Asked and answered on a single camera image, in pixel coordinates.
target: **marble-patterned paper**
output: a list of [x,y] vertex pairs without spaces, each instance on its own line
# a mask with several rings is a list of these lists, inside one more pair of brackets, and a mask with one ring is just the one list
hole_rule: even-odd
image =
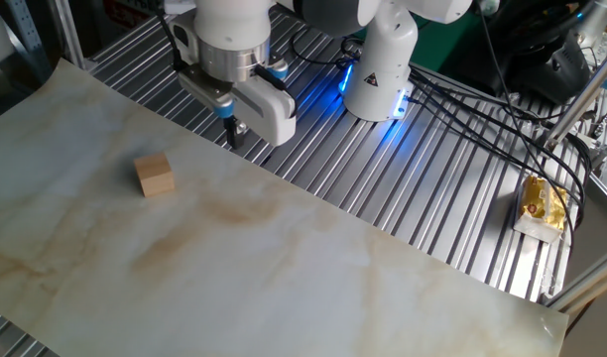
[[64,61],[0,118],[0,313],[61,357],[552,357],[566,327]]

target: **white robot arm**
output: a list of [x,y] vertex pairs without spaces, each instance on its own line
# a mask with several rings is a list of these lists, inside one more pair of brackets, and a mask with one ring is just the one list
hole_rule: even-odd
[[[409,60],[418,40],[410,11],[439,23],[460,18],[472,0],[278,0],[333,37],[367,26],[359,62],[339,89],[346,108],[371,121],[405,116]],[[179,0],[168,0],[169,12]],[[288,65],[270,53],[271,0],[194,0],[172,23],[182,59],[182,86],[224,118],[235,148],[248,125],[279,146],[295,134],[297,105],[280,81]]]

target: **wooden cube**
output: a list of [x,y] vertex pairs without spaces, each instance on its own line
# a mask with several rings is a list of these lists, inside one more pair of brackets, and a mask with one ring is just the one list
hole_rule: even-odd
[[163,153],[134,160],[145,197],[174,190],[174,173]]

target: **metal slatted table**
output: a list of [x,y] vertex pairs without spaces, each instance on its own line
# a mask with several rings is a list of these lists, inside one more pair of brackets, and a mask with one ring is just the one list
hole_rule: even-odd
[[[444,124],[453,124],[451,119],[433,106],[422,105],[425,96],[417,89],[413,93],[417,103],[410,104],[404,120],[372,123],[354,117],[337,89],[344,73],[335,66],[294,59],[288,51],[290,37],[304,24],[279,10],[271,11],[271,19],[272,47],[289,59],[286,83],[300,105],[297,132],[278,148],[249,132],[235,154],[499,290],[533,301],[561,290],[569,234],[549,245],[511,228],[515,192],[526,173],[451,132]],[[298,41],[299,51],[316,60],[340,56],[339,45],[340,40],[316,30]],[[151,19],[90,59],[95,63],[90,72],[132,100],[231,151],[221,120],[177,82],[170,68],[170,49],[160,25]],[[500,106],[483,99],[490,97],[425,73],[442,86],[470,95],[457,94],[467,104],[511,123]],[[439,100],[486,139],[533,165],[515,135]],[[542,116],[552,113],[552,108],[535,101],[522,99],[518,104]],[[529,126],[527,134],[536,136],[537,129]],[[576,152],[559,147],[555,153],[583,176]],[[550,175],[572,186],[557,165],[549,161],[545,165]],[[51,354],[0,316],[0,356]]]

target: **blue led light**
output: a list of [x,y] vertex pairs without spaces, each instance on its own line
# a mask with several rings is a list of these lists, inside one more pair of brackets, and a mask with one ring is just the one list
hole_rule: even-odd
[[352,73],[352,64],[350,65],[350,67],[347,68],[343,81],[339,83],[339,89],[341,90],[341,93],[345,91],[345,86],[347,85],[347,80],[350,78],[350,73]]
[[399,96],[398,101],[396,102],[396,106],[394,107],[394,117],[402,117],[405,115],[405,110],[403,110],[403,112],[401,112],[401,105],[403,105],[403,100],[405,99],[405,93],[407,92],[406,89],[403,89],[403,91],[401,92],[401,95]]

